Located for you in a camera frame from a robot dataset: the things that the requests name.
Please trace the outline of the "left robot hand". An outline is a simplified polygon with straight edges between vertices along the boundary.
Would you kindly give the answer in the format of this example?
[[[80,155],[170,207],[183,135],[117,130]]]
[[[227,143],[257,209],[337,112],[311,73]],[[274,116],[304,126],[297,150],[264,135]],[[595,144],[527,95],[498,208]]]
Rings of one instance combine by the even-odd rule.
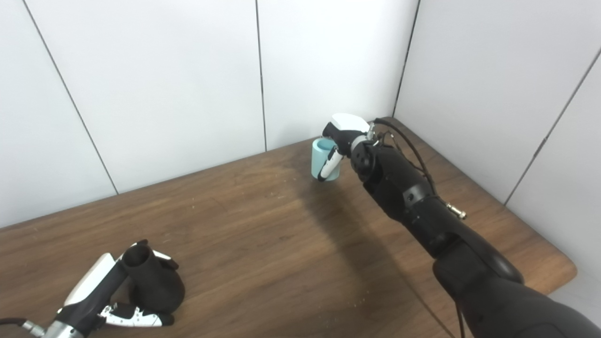
[[[87,338],[103,325],[173,325],[173,314],[186,295],[178,268],[172,257],[153,250],[146,239],[118,258],[101,255],[69,293],[44,337]]]

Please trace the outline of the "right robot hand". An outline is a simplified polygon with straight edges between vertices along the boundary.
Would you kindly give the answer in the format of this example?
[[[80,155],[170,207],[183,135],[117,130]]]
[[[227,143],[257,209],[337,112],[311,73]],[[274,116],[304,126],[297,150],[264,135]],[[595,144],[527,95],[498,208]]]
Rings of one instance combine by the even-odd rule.
[[[324,127],[322,137],[333,141],[334,146],[318,171],[317,180],[324,182],[329,179],[340,162],[351,156],[355,145],[369,139],[370,129],[370,124],[362,117],[347,113],[333,114],[331,121]]]

